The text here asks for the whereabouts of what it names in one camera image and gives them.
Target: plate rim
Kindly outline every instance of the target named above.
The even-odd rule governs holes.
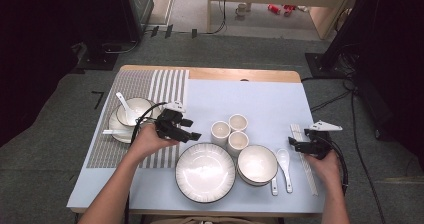
[[[202,201],[197,201],[197,200],[193,200],[192,198],[190,198],[188,195],[186,195],[182,190],[181,190],[181,187],[180,187],[180,185],[178,185],[178,181],[177,181],[177,167],[178,167],[178,163],[179,163],[179,161],[180,161],[180,159],[181,159],[181,157],[184,155],[184,153],[186,153],[190,148],[192,148],[192,147],[194,147],[194,146],[198,146],[198,145],[214,145],[214,146],[216,146],[216,147],[218,147],[218,148],[221,148],[223,151],[224,151],[224,153],[226,154],[226,155],[228,155],[228,157],[230,158],[230,160],[231,160],[231,162],[233,163],[233,165],[232,165],[232,169],[233,169],[233,171],[234,171],[234,179],[233,179],[233,182],[231,183],[231,187],[228,189],[228,191],[224,194],[224,195],[222,195],[222,197],[220,197],[220,198],[218,198],[218,199],[216,199],[216,200],[213,200],[213,201],[205,201],[205,202],[202,202]],[[177,164],[175,165],[175,182],[176,182],[176,184],[177,184],[177,187],[178,187],[178,189],[180,190],[180,192],[185,196],[185,197],[187,197],[188,199],[190,199],[191,201],[194,201],[194,202],[196,202],[196,203],[202,203],[202,204],[205,204],[205,203],[214,203],[214,202],[217,202],[217,201],[219,201],[219,200],[221,200],[222,198],[224,198],[225,196],[227,196],[228,195],[228,193],[233,189],[233,187],[234,187],[234,184],[235,184],[235,182],[236,182],[236,178],[237,178],[237,170],[236,170],[236,163],[234,163],[234,159],[232,158],[232,156],[224,149],[224,148],[222,148],[221,146],[218,146],[218,145],[216,145],[216,144],[214,144],[214,143],[211,143],[211,142],[201,142],[201,143],[196,143],[196,144],[194,144],[194,145],[192,145],[192,146],[190,146],[189,148],[187,148],[183,153],[181,153],[181,155],[178,157],[178,161],[177,161]]]

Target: white plate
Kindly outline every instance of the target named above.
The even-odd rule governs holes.
[[[112,111],[112,114],[109,117],[109,130],[124,130],[124,131],[129,131],[128,134],[113,134],[112,136],[123,143],[131,143],[131,137],[132,137],[132,132],[134,130],[134,127],[132,126],[126,126],[123,125],[117,117],[117,111],[119,110],[119,108],[122,107],[122,105],[118,106],[117,108],[115,108]],[[160,114],[161,114],[161,108],[160,107],[156,107],[155,109],[153,109],[153,114],[152,114],[152,118],[157,118]]]
[[[211,143],[188,148],[177,162],[177,185],[189,199],[208,203],[224,197],[236,177],[233,159],[221,147]]]

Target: human arm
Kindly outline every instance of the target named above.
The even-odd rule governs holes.
[[[143,127],[79,223],[120,223],[138,164],[159,149],[177,143],[159,138],[153,124]]]
[[[310,155],[305,155],[305,158],[314,167],[327,189],[322,223],[350,223],[340,182],[339,160],[336,152],[331,150],[322,160]]]

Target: black speaker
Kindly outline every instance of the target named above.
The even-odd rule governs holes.
[[[376,8],[373,32],[355,64],[358,92],[376,136],[399,141],[424,169],[424,0],[380,0]]]
[[[136,42],[148,23],[153,0],[71,0],[77,25],[85,24],[102,43]]]

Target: human hand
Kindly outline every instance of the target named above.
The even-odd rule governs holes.
[[[159,149],[176,145],[176,140],[166,140],[159,138],[154,124],[147,124],[140,129],[137,137],[127,152],[127,155],[134,158],[138,163],[144,158],[157,152]]]
[[[331,150],[322,160],[307,154],[305,154],[305,159],[314,167],[319,178],[327,187],[332,184],[340,185],[340,163],[334,150]]]

